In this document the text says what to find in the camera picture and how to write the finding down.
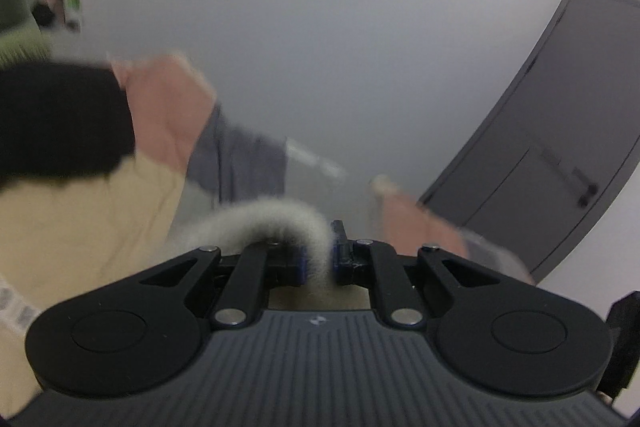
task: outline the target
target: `beige fabric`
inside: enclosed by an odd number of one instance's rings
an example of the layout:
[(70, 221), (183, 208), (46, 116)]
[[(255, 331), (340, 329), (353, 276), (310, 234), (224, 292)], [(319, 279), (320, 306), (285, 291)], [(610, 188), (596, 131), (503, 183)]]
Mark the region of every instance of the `beige fabric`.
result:
[[(174, 219), (184, 176), (138, 154), (111, 176), (0, 192), (0, 276), (46, 309), (147, 266)], [(22, 339), (0, 322), (0, 414), (38, 392)]]

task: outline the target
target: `door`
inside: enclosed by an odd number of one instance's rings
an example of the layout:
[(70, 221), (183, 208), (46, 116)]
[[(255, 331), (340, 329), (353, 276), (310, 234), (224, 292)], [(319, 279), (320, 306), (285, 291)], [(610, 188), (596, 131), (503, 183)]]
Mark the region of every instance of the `door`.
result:
[(425, 197), (434, 212), (516, 253), (537, 279), (622, 188), (616, 177), (640, 136), (640, 4), (563, 3), (494, 117)]

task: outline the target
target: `black object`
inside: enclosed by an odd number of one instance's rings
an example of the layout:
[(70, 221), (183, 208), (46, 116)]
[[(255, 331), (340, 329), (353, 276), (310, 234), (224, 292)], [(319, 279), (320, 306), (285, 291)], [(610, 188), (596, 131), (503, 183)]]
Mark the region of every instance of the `black object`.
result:
[(614, 344), (611, 360), (598, 391), (615, 400), (633, 378), (640, 360), (640, 292), (615, 302), (607, 315)]
[(640, 0), (562, 0), (527, 61), (421, 202), (540, 281), (640, 160)]
[(367, 287), (372, 310), (265, 309), (302, 281), (298, 248), (192, 251), (37, 318), (45, 391), (12, 423), (623, 424), (592, 391), (610, 355), (595, 314), (435, 247), (398, 256), (334, 230), (337, 282)]
[(0, 71), (0, 178), (113, 171), (133, 154), (127, 96), (110, 70), (29, 62)]
[(36, 19), (36, 23), (41, 28), (51, 28), (56, 21), (56, 14), (52, 12), (49, 5), (38, 2), (31, 10), (31, 15)]

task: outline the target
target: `ribbed gray panel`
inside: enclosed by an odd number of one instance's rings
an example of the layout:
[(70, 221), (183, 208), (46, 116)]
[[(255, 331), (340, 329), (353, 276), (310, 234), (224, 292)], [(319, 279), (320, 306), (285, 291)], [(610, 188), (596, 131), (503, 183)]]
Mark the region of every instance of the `ribbed gray panel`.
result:
[(47, 391), (18, 427), (461, 426), (604, 427), (624, 422), (591, 393), (550, 402), (494, 396), (434, 356), (418, 333), (370, 311), (264, 313), (223, 331), (172, 382), (122, 399)]

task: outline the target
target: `wall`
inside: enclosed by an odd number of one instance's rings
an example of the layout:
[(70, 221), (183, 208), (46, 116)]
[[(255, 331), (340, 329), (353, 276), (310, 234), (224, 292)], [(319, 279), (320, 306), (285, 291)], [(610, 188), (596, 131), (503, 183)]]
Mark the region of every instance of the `wall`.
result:
[(560, 0), (83, 0), (62, 54), (188, 52), (238, 121), (419, 195)]
[[(602, 317), (611, 304), (640, 290), (640, 169), (607, 212), (541, 286), (575, 299)], [(616, 402), (631, 415), (640, 407), (640, 379)]]

